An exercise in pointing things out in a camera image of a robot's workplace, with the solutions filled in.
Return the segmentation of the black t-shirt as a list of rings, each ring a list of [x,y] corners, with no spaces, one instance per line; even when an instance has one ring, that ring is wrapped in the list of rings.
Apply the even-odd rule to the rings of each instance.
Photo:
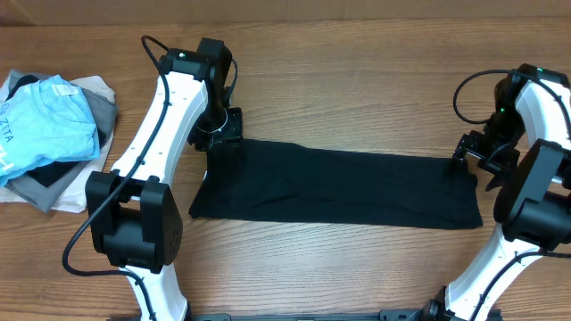
[[[473,229],[477,179],[442,158],[245,139],[207,152],[192,218]]]

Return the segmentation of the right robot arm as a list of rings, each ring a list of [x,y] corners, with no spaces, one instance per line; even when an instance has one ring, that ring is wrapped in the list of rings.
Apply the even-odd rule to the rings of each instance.
[[[498,189],[492,235],[467,269],[422,309],[400,320],[499,320],[494,303],[535,261],[556,258],[570,242],[570,81],[566,74],[531,64],[501,70],[495,111],[483,130],[459,140],[453,160],[470,154],[492,173]]]

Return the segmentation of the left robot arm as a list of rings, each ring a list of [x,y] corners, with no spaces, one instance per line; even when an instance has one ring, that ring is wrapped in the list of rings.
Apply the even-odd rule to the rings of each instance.
[[[174,268],[183,223],[171,185],[187,144],[205,152],[242,140],[242,112],[226,83],[237,64],[223,41],[207,37],[194,51],[166,48],[152,62],[159,77],[151,107],[111,171],[90,174],[89,217],[79,230],[91,232],[112,265],[109,275],[128,278],[140,319],[188,320]]]

